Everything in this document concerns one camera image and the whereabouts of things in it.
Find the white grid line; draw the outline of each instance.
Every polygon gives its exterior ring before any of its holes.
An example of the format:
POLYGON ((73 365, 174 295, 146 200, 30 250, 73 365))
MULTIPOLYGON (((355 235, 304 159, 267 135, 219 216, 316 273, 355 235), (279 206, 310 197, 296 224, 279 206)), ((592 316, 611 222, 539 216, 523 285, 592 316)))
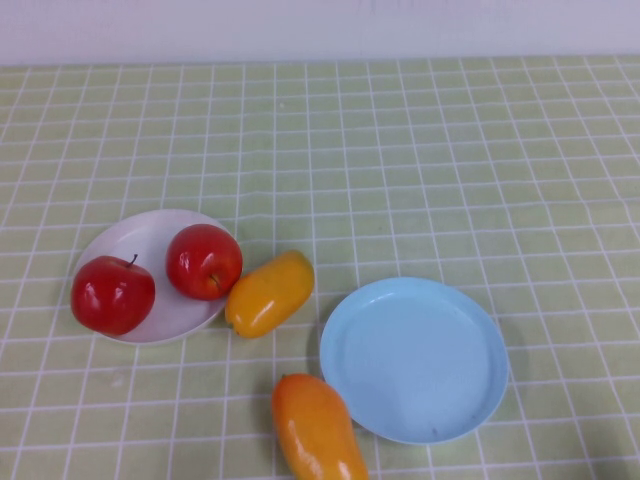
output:
MULTIPOLYGON (((116 79, 116 86, 118 85, 118 82, 120 81, 120 77, 122 74, 122 68, 118 71, 118 77, 116 79)), ((105 126, 104 126, 104 131, 103 134, 106 134, 107 132, 107 126, 108 126, 109 122, 105 122, 105 126)), ((104 141, 101 142, 100 144, 100 151, 102 150, 102 147, 104 146, 104 141)), ((91 179, 89 180, 89 186, 87 188, 87 193, 85 196, 85 202, 84 202, 84 206, 82 208, 82 214, 80 215, 80 224, 82 225, 82 222, 84 221, 86 212, 87 212, 87 200, 89 198, 90 192, 91 192, 91 187, 93 186, 93 181, 95 179, 95 175, 96 172, 98 170, 98 162, 95 163, 95 166, 93 168, 92 174, 91 174, 91 179)), ((73 248, 72 250, 75 251, 78 245, 78 240, 80 239, 80 228, 78 228, 76 230, 76 235, 73 241, 73 248)), ((71 261, 73 259, 73 255, 70 256, 69 258, 69 266, 71 266, 71 261)), ((67 475, 69 474, 69 466, 71 465, 71 454, 73 452, 73 445, 75 444, 76 441, 76 434, 78 431, 78 422, 80 421, 80 413, 81 413, 81 409, 80 409, 80 405, 83 404, 84 402, 84 396, 85 396, 85 392, 86 392, 86 388, 87 388, 87 379, 89 378, 89 371, 91 370, 91 362, 93 360, 93 352, 94 352, 94 348, 95 348, 95 343, 96 343, 96 335, 92 334, 92 338, 91 338, 91 345, 89 346, 89 355, 87 356, 87 365, 84 369, 84 373, 83 373, 83 378, 82 378, 82 386, 80 387, 80 397, 78 400, 78 406, 76 407, 76 415, 75 418, 73 420, 73 429, 71 430, 71 439, 69 440, 69 444, 71 445, 69 448, 69 451, 67 452, 67 458, 65 460, 65 466, 64 466, 64 472, 63 472, 63 478, 67 478, 67 475)))
MULTIPOLYGON (((629 148, 633 151, 633 149, 631 148, 631 144, 628 143, 628 140, 625 137, 624 133, 623 133, 623 138, 625 138, 625 141, 627 141, 627 144, 629 145, 629 148)), ((591 140, 591 144, 595 147, 595 142, 593 141, 593 139, 590 139, 590 140, 591 140)), ((614 191, 616 192, 616 195, 618 196, 618 198, 621 199, 620 195, 618 194, 618 190, 616 189, 616 186, 613 184, 613 182, 611 182, 611 186, 613 187, 614 191)), ((629 213, 629 210, 627 209, 626 205, 624 205, 624 202, 623 202, 623 208, 625 209, 625 213, 627 214, 627 218, 629 219, 629 224, 633 226, 633 220, 632 220, 631 214, 629 213)), ((588 211, 588 210, 587 210, 587 216, 589 218, 589 222, 593 226, 594 225, 593 218, 591 216, 591 212, 588 211)), ((624 294, 624 291, 622 290, 622 288, 620 287, 620 283, 618 282, 618 279, 617 279, 617 277, 615 275, 615 269, 611 265, 611 262, 609 260, 609 256, 607 255, 607 251, 604 248, 604 244, 602 242, 602 238, 601 238, 600 232, 595 228, 594 228, 594 230, 596 231, 596 239, 598 241, 598 244, 600 245, 600 248, 602 250, 602 255, 603 255, 603 257, 604 257, 604 259, 605 259, 605 261, 607 263, 607 266, 609 267, 609 270, 611 271, 611 274, 612 274, 614 282, 615 282, 615 284, 617 286, 617 290, 619 292, 619 295, 621 296, 622 301, 625 304, 625 307, 627 309, 629 309, 629 303, 627 301, 627 297, 624 294)), ((634 228, 634 231, 636 233, 636 238, 640 240, 640 236, 638 236, 638 232, 637 232, 637 230, 635 230, 635 228, 634 228)), ((565 263, 567 264, 567 266, 569 266, 569 262, 566 260, 566 258, 565 258, 565 263)), ((583 294, 582 294, 582 292, 580 292, 579 289, 577 289, 577 290, 578 290, 578 292, 577 292, 578 293, 578 297, 580 298, 580 302, 582 304, 582 307, 585 310, 585 316, 586 316, 586 319, 587 319, 587 325, 589 326, 589 329, 590 329, 591 334, 593 335, 593 337, 597 338, 597 336, 595 334, 595 329, 593 328, 593 324, 591 322, 591 319, 589 318, 589 315, 587 314, 588 310, 587 310, 586 305, 584 303, 583 294)), ((636 339, 640 339, 640 328, 638 327, 638 325, 635 322, 632 322, 632 323, 633 323, 633 327, 635 328, 635 331, 636 331, 636 339)), ((604 365, 605 372, 607 373, 607 376, 609 377, 609 385, 611 386, 611 390, 613 391, 613 395, 614 395, 614 397, 616 399, 616 402, 618 403, 618 406, 620 407, 620 410, 624 412, 624 405, 623 405, 622 401, 620 400, 620 396, 618 395, 618 390, 617 390, 617 388, 615 387, 615 385, 613 383, 613 378, 611 376, 611 370, 609 368, 609 363, 607 362, 607 359, 606 359, 606 357, 604 355, 604 352, 602 351, 602 346, 598 343, 598 345, 596 345, 596 348, 598 350, 598 353, 599 353, 600 358, 602 360, 602 363, 604 365)), ((636 452, 636 455, 640 455, 640 450, 638 450, 638 443, 635 440, 634 431, 633 431, 633 428, 631 426, 631 423, 629 422, 629 418, 625 417, 624 418, 624 422, 626 424, 627 431, 629 433, 629 438, 631 439, 631 443, 632 443, 633 448, 634 448, 634 450, 636 452)))
MULTIPOLYGON (((59 72, 60 72, 60 70, 58 70, 58 72, 56 73, 56 79, 59 78, 59 76, 58 76, 59 72)), ((50 92, 49 99, 51 98, 51 95, 53 95, 53 91, 54 91, 54 89, 52 88, 51 92, 50 92)), ((81 98, 84 96, 84 92, 85 91, 86 90, 82 90, 81 98)), ((77 106, 77 108, 75 110, 74 118, 77 116, 79 111, 80 111, 80 104, 78 104, 78 106, 77 106)), ((67 137, 67 142, 65 143, 65 147, 64 147, 65 151, 69 148, 69 144, 70 144, 70 137, 67 137)), ((53 183, 51 185, 51 189, 49 190, 49 194, 48 194, 48 197, 47 197, 48 201, 50 201, 52 196, 53 196, 53 192, 54 192, 54 189, 55 189, 55 182, 56 182, 57 178, 59 177, 61 170, 62 170, 62 160, 60 160, 60 162, 58 163, 58 168, 56 170, 56 175, 54 177, 53 183)), ((44 225, 44 222, 45 222, 46 217, 47 217, 48 210, 49 210, 49 204, 47 204, 45 206, 44 212, 42 212, 42 218, 40 220, 40 227, 42 227, 44 225)), ((25 278, 26 278, 27 273, 29 271, 29 268, 31 266, 31 262, 33 260, 33 256, 34 256, 36 248, 37 248, 38 239, 40 237, 41 231, 42 230, 38 229, 38 232, 36 233, 36 238, 34 240, 33 247, 31 249, 31 254, 29 255, 29 260, 27 261, 27 266, 25 267, 24 277, 23 277, 22 282, 20 284, 20 289, 18 290, 18 295, 16 296, 16 304, 15 304, 16 306, 18 305, 18 302, 20 301, 20 298, 22 297, 22 292, 24 291, 23 288, 24 288, 24 285, 26 283, 25 282, 25 278)), ((63 298, 63 295, 64 295, 64 286, 66 286, 66 283, 63 284, 63 288, 61 288, 59 297, 57 299, 58 308, 59 308, 60 303, 62 302, 62 298, 63 298)), ((28 432, 29 432, 29 426, 31 424, 33 407, 35 405, 36 397, 38 395, 38 390, 39 390, 39 387, 40 387, 40 381, 42 379, 42 370, 43 370, 44 365, 46 364, 46 361, 47 361, 47 356, 48 356, 48 353, 49 353, 49 347, 51 345, 51 333, 53 332, 53 328, 55 326, 56 318, 57 317, 54 317, 54 321, 51 324, 51 330, 50 330, 49 338, 47 339, 47 341, 45 343, 44 352, 42 354, 42 360, 40 361, 40 371, 38 372, 38 375, 36 376, 36 383, 35 383, 35 386, 34 386, 34 389, 33 389, 33 395, 31 397, 30 409, 27 412, 27 417, 25 419, 24 427, 23 427, 23 430, 22 430, 22 436, 20 437, 20 447, 24 446, 26 438, 27 438, 27 435, 28 435, 28 432)), ((18 452, 16 454, 14 465, 13 465, 13 470, 12 470, 12 473, 11 473, 11 480, 14 480, 16 478, 17 473, 18 473, 18 468, 20 466, 21 452, 22 452, 22 449, 19 448, 18 452)))
MULTIPOLYGON (((242 98, 241 98, 241 107, 240 111, 244 112, 244 89, 245 84, 244 80, 246 79, 247 69, 245 66, 242 67, 242 98)), ((240 119, 240 135, 242 135, 244 128, 244 118, 240 119)), ((238 181, 236 185, 237 194, 240 193, 240 189, 242 188, 241 177, 239 173, 242 171, 242 142, 238 144, 238 181)), ((236 198, 236 220, 233 228, 233 233, 235 238, 238 238, 238 220, 240 214, 240 197, 236 198)), ((228 329, 227 331, 227 364, 224 374, 224 394, 225 400, 223 403, 222 410, 222 439, 220 440, 220 464, 218 470, 218 478, 224 478, 224 447, 227 438, 227 412, 228 412, 228 400, 227 396, 229 395, 229 375, 230 375, 230 364, 231 364, 231 336, 233 335, 233 331, 228 329)))
MULTIPOLYGON (((182 92, 183 79, 184 79, 184 67, 181 66, 180 82, 178 84, 178 97, 180 97, 180 93, 182 92)), ((171 139, 169 141, 170 151, 172 150, 173 142, 176 138, 176 125, 178 123, 177 117, 178 117, 178 101, 176 100, 173 125, 171 127, 171 139)), ((169 180, 169 172, 171 171, 170 169, 171 169, 171 157, 167 159, 167 169, 165 170, 165 173, 164 173, 164 183, 162 185, 162 196, 160 197, 162 199, 160 203, 160 208, 164 208, 165 200, 167 198, 167 183, 169 180)), ((176 384, 176 399, 175 399, 176 401, 175 401, 175 406, 173 408, 173 422, 171 425, 171 436, 169 437, 169 458, 167 459, 167 480, 171 480, 171 475, 173 472, 174 444, 175 444, 176 429, 178 427, 178 407, 180 405, 178 402, 178 399, 180 398, 180 390, 182 388, 182 371, 183 371, 182 367, 184 365, 184 359, 187 351, 187 339, 183 338, 182 340, 180 340, 180 343, 181 343, 180 366, 178 368, 178 381, 176 384)))
MULTIPOLYGON (((436 99, 438 100, 438 104, 440 105, 440 108, 442 109, 442 104, 441 104, 441 101, 440 101, 440 94, 438 92, 436 92, 436 99)), ((445 118, 445 115, 444 115, 444 111, 442 111, 442 118, 443 118, 443 122, 446 124, 446 118, 445 118)), ((472 222, 472 219, 471 219, 471 214, 470 214, 469 209, 468 209, 467 199, 464 196, 464 191, 463 191, 463 188, 462 188, 463 183, 461 181, 460 171, 459 171, 458 165, 455 162, 455 152, 453 150, 453 145, 451 144, 451 139, 449 137, 449 132, 448 131, 447 131, 446 135, 447 135, 447 141, 449 142, 449 151, 450 151, 450 154, 451 154, 451 158, 453 159, 453 165, 454 165, 454 170, 455 170, 455 174, 456 174, 456 179, 458 180, 458 186, 459 186, 459 189, 460 189, 460 195, 462 196, 462 202, 464 204, 465 211, 466 211, 466 214, 467 214, 467 221, 469 222, 469 225, 473 225, 473 222, 472 222)), ((476 237, 475 230, 473 228, 471 229, 471 236, 473 238, 473 246, 474 246, 474 249, 476 251, 475 252, 475 257, 480 257, 480 247, 479 247, 479 244, 478 244, 478 239, 476 237)), ((484 283, 488 285, 489 284, 489 277, 487 276, 487 272, 486 272, 484 264, 482 262, 480 262, 480 271, 482 272, 482 277, 484 279, 484 283)), ((492 311, 493 315, 496 316, 498 311, 496 309, 495 302, 494 302, 493 296, 491 294, 489 295, 489 305, 490 305, 490 308, 491 308, 491 311, 492 311)), ((519 404, 519 408, 522 408, 522 405, 521 405, 520 401, 518 401, 518 404, 519 404)), ((538 477, 540 478, 540 470, 539 470, 539 467, 537 466, 538 465, 538 463, 537 463, 537 455, 536 455, 536 452, 535 452, 535 448, 533 446, 533 441, 531 439, 531 433, 529 432, 529 427, 527 426, 526 422, 524 422, 524 429, 525 429, 525 433, 527 435, 527 441, 529 443, 529 449, 531 451, 531 455, 532 455, 533 461, 536 464, 536 471, 538 472, 538 477)), ((476 429, 474 431, 474 435, 475 435, 475 438, 476 438, 476 443, 478 445, 478 452, 480 454, 480 460, 481 460, 481 463, 482 463, 482 469, 483 469, 485 477, 486 477, 487 476, 486 462, 485 462, 485 458, 484 458, 484 451, 483 451, 483 448, 482 448, 482 440, 480 438, 480 433, 479 433, 478 429, 476 429)))
MULTIPOLYGON (((465 82, 466 82, 467 87, 469 87, 469 83, 466 80, 466 78, 465 78, 465 82)), ((479 122, 480 118, 478 116, 478 110, 477 110, 475 104, 473 104, 473 111, 474 111, 474 114, 476 116, 476 120, 478 120, 478 122, 479 122)), ((485 143, 485 150, 487 152, 487 155, 490 157, 489 147, 486 144, 486 138, 484 136, 485 135, 484 131, 481 132, 481 135, 482 135, 482 139, 483 139, 483 141, 485 143)), ((498 175, 497 175, 497 172, 496 172, 495 167, 493 166, 493 164, 491 164, 491 171, 492 171, 492 173, 494 175, 495 180, 498 181, 498 175)), ((458 177, 458 181, 460 181, 460 176, 459 176, 459 173, 458 173, 457 169, 456 169, 456 176, 458 177)), ((502 201, 502 203, 504 205, 506 205, 505 198, 504 198, 504 193, 503 193, 502 189, 499 189, 499 190, 500 190, 500 200, 502 201)), ((509 222, 509 227, 510 227, 511 232, 512 232, 513 240, 516 243, 516 245, 518 245, 517 244, 516 234, 515 234, 515 231, 513 230, 513 224, 511 223, 511 217, 508 214, 507 214, 507 220, 509 222)), ((474 236, 474 243, 475 243, 475 246, 476 246, 477 254, 478 254, 478 256, 480 256, 481 255, 480 248, 478 246, 477 240, 475 239, 475 236, 474 236)), ((522 251, 519 249, 519 247, 518 247, 518 253, 522 254, 522 251)), ((484 277, 485 283, 488 285, 489 284, 489 279, 488 279, 487 274, 486 274, 484 263, 480 262, 480 264, 482 265, 482 275, 484 277)), ((525 266, 525 275, 527 275, 527 280, 529 281, 529 283, 531 283, 531 278, 529 277, 529 275, 528 275, 528 273, 526 271, 526 266, 525 266)), ((493 296, 491 295, 491 292, 489 292, 489 298, 490 299, 493 298, 493 296)), ((494 315, 497 316, 495 303, 493 302, 493 300, 490 300, 490 302, 491 302, 491 309, 493 310, 494 315)), ((510 383, 514 383, 515 382, 515 375, 514 375, 512 369, 509 369, 509 378, 510 378, 510 383)), ((525 415, 525 410, 524 410, 524 406, 523 406, 522 397, 520 395, 520 392, 518 391, 517 388, 514 388, 513 391, 514 391, 514 395, 516 397, 516 402, 518 403, 518 411, 520 412, 520 416, 523 419, 526 419, 527 416, 525 415)), ((537 452, 535 450, 535 446, 534 446, 534 443, 533 443, 533 437, 531 436, 531 431, 529 429, 527 421, 524 421, 524 430, 525 430, 525 434, 527 436, 527 442, 529 444, 529 449, 531 451, 531 458, 533 459, 534 464, 535 464, 536 474, 538 475, 538 478, 540 480, 542 480, 542 473, 540 472, 540 466, 539 466, 539 463, 538 463, 538 454, 537 454, 537 452)), ((476 430, 475 436, 476 436, 476 442, 478 443, 478 451, 480 452, 480 458, 482 460, 482 466, 483 466, 483 470, 484 470, 484 475, 485 475, 485 477, 488 478, 487 468, 486 468, 486 465, 485 465, 486 462, 485 462, 484 452, 483 452, 483 448, 482 448, 482 440, 480 439, 480 433, 479 433, 478 430, 476 430)))
MULTIPOLYGON (((147 76, 147 88, 145 91, 145 98, 148 98, 149 96, 149 90, 151 89, 151 78, 153 76, 153 67, 151 67, 149 69, 148 72, 148 76, 147 76)), ((133 159, 131 162, 131 166, 129 167, 129 176, 127 177, 127 183, 125 185, 125 190, 124 190, 124 195, 122 198, 122 206, 120 207, 120 218, 122 219, 124 217, 125 214, 125 209, 126 209, 126 205, 127 205, 127 197, 129 196, 129 185, 131 184, 130 179, 131 179, 131 173, 133 172, 133 167, 135 165, 135 160, 136 160, 136 154, 138 152, 138 139, 140 138, 140 132, 142 131, 142 125, 143 125, 143 119, 144 119, 144 111, 146 108, 146 104, 143 106, 142 112, 140 114, 140 121, 138 123, 138 137, 136 137, 136 141, 133 147, 133 159)), ((118 457, 116 459, 116 471, 115 471, 115 475, 114 475, 114 480, 119 480, 120 478, 120 468, 122 466, 122 454, 124 452, 124 444, 123 442, 125 441, 125 439, 127 438, 127 427, 128 427, 128 420, 129 420, 129 411, 130 411, 130 405, 131 402, 133 400, 133 387, 135 385, 135 378, 136 378, 136 365, 138 363, 138 359, 140 357, 140 347, 136 346, 135 347, 135 353, 134 353, 134 357, 133 357, 133 368, 131 369, 131 376, 129 378, 129 390, 127 392, 127 403, 126 403, 126 407, 125 407, 125 412, 124 412, 124 422, 122 425, 122 430, 120 431, 120 445, 118 446, 118 457)))
MULTIPOLYGON (((398 72, 401 73, 400 72, 401 71, 401 67, 400 67, 400 62, 399 61, 396 63, 396 68, 398 69, 398 72)), ((407 109, 407 119, 409 121, 409 125, 412 126, 411 115, 408 114, 408 112, 409 112, 409 110, 408 110, 409 109, 409 101, 407 100, 407 92, 406 92, 405 85, 404 85, 404 77, 401 74, 400 74, 400 87, 402 89, 402 96, 404 98, 405 108, 407 109)), ((418 155, 418 150, 416 148, 415 135, 414 135, 414 132, 413 132, 413 128, 411 128, 411 141, 413 142, 413 154, 415 156, 416 167, 418 167, 418 175, 419 175, 419 178, 420 178, 420 184, 424 185, 425 184, 424 176, 422 174, 422 169, 420 168, 420 156, 418 155)), ((443 279, 444 278, 444 272, 442 271, 442 263, 440 261, 439 255, 438 255, 438 245, 437 245, 436 236, 435 236, 435 233, 434 233, 434 230, 433 230, 433 221, 432 221, 432 218, 431 218, 430 209, 428 208, 429 202, 427 200, 427 193, 426 193, 426 190, 424 188, 422 189, 422 198, 424 200, 427 224, 429 226, 428 228, 431 231, 431 237, 433 239, 434 253, 435 253, 435 256, 436 256, 436 262, 437 262, 437 265, 438 265, 438 271, 440 273, 440 278, 443 279)), ((355 238, 354 238, 354 250, 356 250, 355 238)), ((398 261, 398 268, 400 268, 400 269, 401 269, 401 264, 402 264, 402 262, 398 261)), ((476 442, 478 443, 478 445, 480 445, 480 442, 479 442, 477 437, 476 437, 476 442)), ((430 478, 431 478, 431 480, 435 480, 436 479, 436 473, 435 473, 435 471, 433 469, 433 458, 432 458, 432 455, 431 455, 431 448, 429 446, 427 446, 425 448, 425 450, 426 450, 426 454, 427 454, 427 460, 429 462, 430 478)))
MULTIPOLYGON (((511 118, 513 118, 513 113, 511 111, 511 109, 509 109, 509 115, 511 116, 511 118)), ((528 168, 529 168, 529 170, 531 172, 531 175, 534 176, 533 169, 531 168, 531 166, 529 164, 527 164, 527 165, 528 165, 528 168)), ((538 185, 538 182, 535 179, 534 179, 534 185, 535 185, 536 189, 538 190, 539 195, 542 195, 542 192, 540 191, 540 186, 538 185)), ((552 218, 551 217, 551 211, 549 210, 549 207, 547 205, 545 205, 545 210, 546 210, 547 217, 549 219, 551 219, 552 218)), ((512 222, 511 216, 509 216, 509 222, 510 222, 510 224, 512 224, 511 223, 512 222)), ((555 236, 555 240, 556 240, 557 244, 558 245, 562 245, 562 243, 560 242, 560 239, 558 238, 557 232, 553 231, 553 234, 555 236)), ((569 274, 571 275, 571 278, 573 278, 573 273, 571 272, 571 266, 570 266, 569 262, 567 262, 565 257, 563 257, 563 259, 564 259, 564 262, 566 264, 567 269, 569 269, 569 274)), ((526 272, 527 278, 530 280, 531 279, 531 276, 530 276, 531 274, 530 274, 529 268, 527 266, 525 266, 525 272, 526 272)), ((548 326, 547 326, 546 322, 544 321, 544 319, 542 317, 543 310, 542 310, 542 308, 540 306, 540 302, 538 300, 538 297, 537 297, 533 287, 531 287, 531 293, 532 293, 532 296, 533 296, 533 299, 534 299, 534 302, 535 302, 535 305, 536 305, 536 309, 540 313, 540 318, 542 320, 542 328, 543 328, 545 337, 547 338, 547 342, 551 343, 552 342, 552 337, 551 337, 551 334, 549 332, 548 326)), ((556 350, 553 347, 553 345, 550 348, 550 353, 551 353, 551 356, 553 358, 553 362, 554 362, 554 365, 555 365, 557 371, 559 372, 560 375, 562 375, 562 370, 560 368, 560 361, 558 360, 558 356, 557 356, 556 350)), ((580 423, 575 419, 575 416, 576 416, 575 406, 573 405, 573 400, 571 398, 571 395, 569 394, 569 389, 567 388, 566 382, 562 383, 562 387, 563 387, 564 394, 565 394, 565 396, 567 398, 567 402, 569 404, 569 409, 570 409, 571 414, 572 414, 572 416, 574 418, 574 425, 575 425, 575 428, 576 428, 576 432, 578 433, 578 438, 580 440, 580 447, 581 447, 583 455, 584 455, 584 457, 585 457, 585 459, 587 461, 587 466, 589 468, 589 474, 590 474, 590 476, 591 476, 591 478, 593 480, 597 480, 596 479, 596 473, 595 473, 595 470, 593 468, 593 462, 589 458, 589 452, 587 450, 587 445, 586 445, 586 442, 584 440, 584 435, 582 433, 582 428, 580 426, 580 423)))

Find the blue plate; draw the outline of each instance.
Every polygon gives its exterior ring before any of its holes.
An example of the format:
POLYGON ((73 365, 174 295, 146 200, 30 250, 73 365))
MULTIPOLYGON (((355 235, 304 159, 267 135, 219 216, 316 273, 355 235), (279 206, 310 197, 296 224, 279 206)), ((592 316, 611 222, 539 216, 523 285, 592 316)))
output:
POLYGON ((407 277, 366 285, 338 305, 320 365, 353 420, 409 444, 474 430, 502 402, 509 370, 502 336, 477 303, 407 277))

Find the red apple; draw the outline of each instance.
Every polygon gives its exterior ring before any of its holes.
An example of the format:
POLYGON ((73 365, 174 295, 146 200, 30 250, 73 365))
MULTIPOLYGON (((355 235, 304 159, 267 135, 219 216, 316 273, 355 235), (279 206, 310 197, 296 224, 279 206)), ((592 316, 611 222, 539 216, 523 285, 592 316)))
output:
POLYGON ((127 261, 103 255, 83 265, 73 279, 71 312, 78 322, 106 335, 123 335, 149 315, 156 287, 151 274, 127 261))
POLYGON ((224 229, 205 223, 190 225, 171 240, 167 277, 183 295, 196 300, 225 296, 242 274, 242 251, 224 229))

